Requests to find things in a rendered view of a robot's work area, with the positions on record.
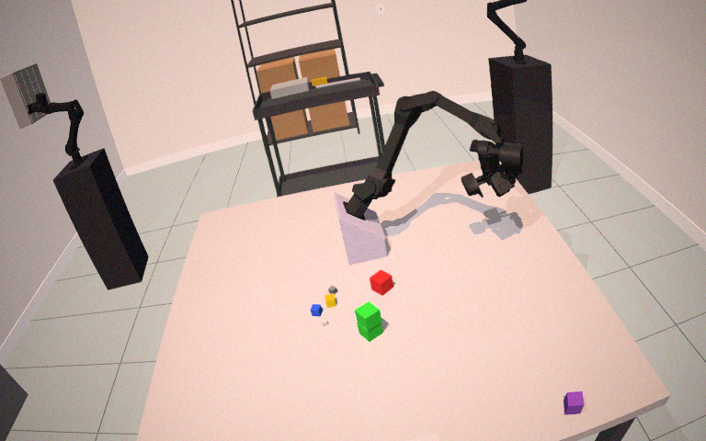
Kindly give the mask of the purple cube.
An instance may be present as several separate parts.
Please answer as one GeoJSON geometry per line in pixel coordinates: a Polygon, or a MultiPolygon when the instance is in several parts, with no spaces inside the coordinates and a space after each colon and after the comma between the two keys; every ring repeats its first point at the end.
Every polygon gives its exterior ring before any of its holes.
{"type": "Polygon", "coordinates": [[[580,414],[584,407],[583,391],[567,392],[564,397],[564,415],[580,414]]]}

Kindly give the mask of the green block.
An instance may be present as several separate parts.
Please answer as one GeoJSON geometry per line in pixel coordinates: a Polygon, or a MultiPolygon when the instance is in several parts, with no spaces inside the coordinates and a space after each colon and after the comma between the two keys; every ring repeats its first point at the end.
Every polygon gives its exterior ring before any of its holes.
{"type": "Polygon", "coordinates": [[[368,331],[362,325],[360,325],[358,322],[357,322],[357,326],[359,328],[359,333],[362,335],[362,337],[364,339],[368,340],[369,342],[372,341],[373,339],[379,337],[382,334],[381,323],[377,324],[376,326],[374,326],[373,328],[371,328],[368,331]]]}
{"type": "Polygon", "coordinates": [[[367,331],[376,326],[377,324],[382,323],[380,310],[376,306],[372,305],[370,302],[367,302],[363,306],[356,308],[355,314],[358,323],[362,325],[367,331]]]}

